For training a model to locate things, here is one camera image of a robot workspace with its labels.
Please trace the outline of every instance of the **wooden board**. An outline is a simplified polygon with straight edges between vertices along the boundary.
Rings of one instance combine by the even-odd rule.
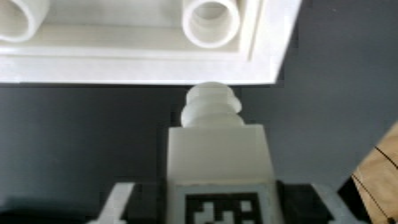
[[[395,124],[377,146],[395,163],[398,163],[398,123]],[[377,149],[372,150],[354,174],[374,195],[388,216],[398,220],[398,169]],[[370,213],[372,222],[374,224],[386,224],[386,215],[358,181],[356,185]]]

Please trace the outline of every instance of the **white plastic piece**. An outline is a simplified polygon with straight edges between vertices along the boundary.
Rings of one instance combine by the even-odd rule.
[[[116,184],[98,220],[90,222],[90,224],[127,224],[122,220],[122,215],[129,204],[134,186],[134,183]]]
[[[186,0],[184,31],[191,42],[218,48],[234,40],[241,29],[237,0]]]
[[[274,84],[303,0],[237,2],[237,38],[205,49],[184,33],[184,0],[52,0],[33,39],[0,41],[0,83]]]
[[[42,27],[51,0],[0,0],[0,40],[27,41]]]
[[[203,186],[202,193],[212,194],[221,186],[225,193],[251,192],[244,185],[267,189],[267,223],[281,223],[273,160],[262,125],[246,125],[237,113],[242,104],[232,88],[221,83],[198,85],[187,95],[182,114],[182,128],[170,129],[168,158],[168,223],[180,224],[184,196],[182,189]]]

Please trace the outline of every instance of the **black surface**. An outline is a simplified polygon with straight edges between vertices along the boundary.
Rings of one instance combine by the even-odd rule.
[[[367,223],[372,223],[369,211],[365,208],[363,198],[358,192],[358,187],[356,187],[353,178],[349,178],[345,185],[340,188],[338,194],[345,201],[353,214],[356,215],[356,218]]]
[[[130,219],[162,219],[168,129],[186,89],[0,89],[0,205],[98,216],[116,182],[143,183]]]
[[[123,215],[132,224],[166,223],[166,186],[166,181],[138,184]]]
[[[52,211],[19,209],[0,214],[0,224],[88,224],[95,219],[82,214],[54,213]]]
[[[337,191],[398,119],[397,12],[395,0],[306,0],[280,85],[242,88],[278,178]]]
[[[328,224],[333,214],[310,184],[278,183],[287,224]]]

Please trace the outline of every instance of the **white plastic block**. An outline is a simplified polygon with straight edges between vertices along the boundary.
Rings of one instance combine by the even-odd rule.
[[[47,13],[49,0],[3,0],[0,83],[273,84],[301,1],[52,0]],[[193,22],[196,14],[219,19]],[[29,32],[10,39],[4,24],[19,28],[26,19]]]
[[[193,88],[182,113],[184,127],[170,129],[170,224],[186,223],[187,203],[193,200],[207,200],[209,197],[216,203],[219,200],[235,203],[230,208],[237,210],[234,212],[262,212],[266,223],[281,223],[264,126],[246,125],[237,114],[241,110],[242,104],[226,85],[205,83]],[[257,211],[251,200],[260,201]],[[232,214],[235,213],[226,213],[225,220],[209,221],[214,211],[209,211],[205,206],[205,211],[198,213],[198,224],[235,223]]]

